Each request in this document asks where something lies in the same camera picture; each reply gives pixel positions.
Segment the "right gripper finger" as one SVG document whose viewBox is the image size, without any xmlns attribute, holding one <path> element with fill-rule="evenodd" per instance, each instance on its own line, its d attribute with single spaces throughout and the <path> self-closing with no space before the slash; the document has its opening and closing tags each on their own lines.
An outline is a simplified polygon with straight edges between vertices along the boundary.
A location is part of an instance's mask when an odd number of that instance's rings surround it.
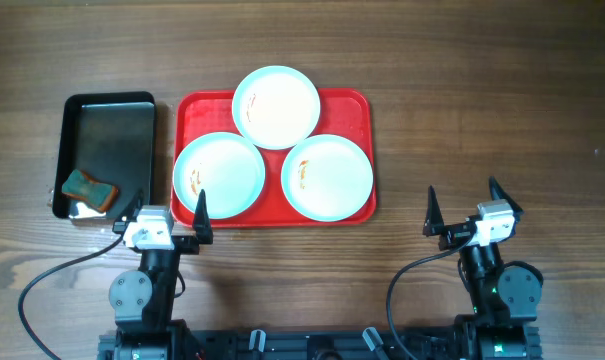
<svg viewBox="0 0 605 360">
<path fill-rule="evenodd" d="M 437 201 L 435 189 L 432 186 L 429 186 L 423 235 L 426 237 L 440 235 L 443 233 L 444 228 L 445 224 Z"/>
<path fill-rule="evenodd" d="M 519 204 L 511 198 L 511 196 L 501 187 L 494 176 L 490 176 L 488 179 L 488 186 L 491 198 L 493 200 L 505 200 L 515 216 L 521 216 L 524 214 L 523 209 L 519 206 Z"/>
</svg>

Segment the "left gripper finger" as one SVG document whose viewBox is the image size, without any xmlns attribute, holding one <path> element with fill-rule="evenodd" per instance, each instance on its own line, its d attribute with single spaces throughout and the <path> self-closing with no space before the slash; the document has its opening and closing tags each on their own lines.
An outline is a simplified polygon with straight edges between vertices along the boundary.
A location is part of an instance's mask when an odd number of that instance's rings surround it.
<svg viewBox="0 0 605 360">
<path fill-rule="evenodd" d="M 115 218 L 116 223 L 126 223 L 132 221 L 137 217 L 139 210 L 143 207 L 144 192 L 142 189 L 138 189 L 133 195 L 129 203 Z"/>
<path fill-rule="evenodd" d="M 192 228 L 198 244 L 210 245 L 213 243 L 213 230 L 208 215 L 205 190 L 201 190 L 198 195 Z"/>
</svg>

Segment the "green orange sponge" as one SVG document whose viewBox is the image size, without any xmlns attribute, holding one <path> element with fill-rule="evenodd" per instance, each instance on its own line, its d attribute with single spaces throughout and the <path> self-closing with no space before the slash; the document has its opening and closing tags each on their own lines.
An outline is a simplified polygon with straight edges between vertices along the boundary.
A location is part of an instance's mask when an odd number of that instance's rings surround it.
<svg viewBox="0 0 605 360">
<path fill-rule="evenodd" d="M 69 198 L 85 203 L 100 213 L 111 208 L 118 196 L 118 188 L 91 178 L 87 173 L 75 169 L 62 184 L 61 191 Z"/>
</svg>

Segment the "white plate top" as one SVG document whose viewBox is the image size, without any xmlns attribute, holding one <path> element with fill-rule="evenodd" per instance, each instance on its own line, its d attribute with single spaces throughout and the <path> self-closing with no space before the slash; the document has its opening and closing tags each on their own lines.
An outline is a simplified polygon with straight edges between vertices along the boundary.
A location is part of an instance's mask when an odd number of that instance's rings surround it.
<svg viewBox="0 0 605 360">
<path fill-rule="evenodd" d="M 271 65 L 248 74 L 232 97 L 231 113 L 239 133 L 266 150 L 291 148 L 319 123 L 319 90 L 302 72 Z"/>
</svg>

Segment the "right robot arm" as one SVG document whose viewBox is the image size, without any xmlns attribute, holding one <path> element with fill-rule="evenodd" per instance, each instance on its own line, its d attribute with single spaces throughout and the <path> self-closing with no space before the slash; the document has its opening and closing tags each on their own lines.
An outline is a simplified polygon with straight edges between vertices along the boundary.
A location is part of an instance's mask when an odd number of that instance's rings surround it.
<svg viewBox="0 0 605 360">
<path fill-rule="evenodd" d="M 497 180 L 488 180 L 491 199 L 463 223 L 447 225 L 433 188 L 423 234 L 439 238 L 439 249 L 459 255 L 458 273 L 473 306 L 448 327 L 427 329 L 418 341 L 424 359 L 514 359 L 542 357 L 537 319 L 543 275 L 523 261 L 504 262 L 498 245 L 516 233 L 523 209 Z"/>
</svg>

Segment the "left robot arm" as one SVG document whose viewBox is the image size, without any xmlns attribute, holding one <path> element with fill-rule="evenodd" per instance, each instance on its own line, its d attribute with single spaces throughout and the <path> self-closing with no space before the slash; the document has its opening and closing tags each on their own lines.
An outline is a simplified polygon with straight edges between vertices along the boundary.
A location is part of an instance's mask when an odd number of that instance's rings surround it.
<svg viewBox="0 0 605 360">
<path fill-rule="evenodd" d="M 213 242 L 206 193 L 197 196 L 193 235 L 174 235 L 173 217 L 164 206 L 145 205 L 137 192 L 113 223 L 124 245 L 141 255 L 136 270 L 116 277 L 109 289 L 117 329 L 99 337 L 101 360 L 204 359 L 204 348 L 184 320 L 174 320 L 176 286 L 183 255 L 197 255 Z"/>
</svg>

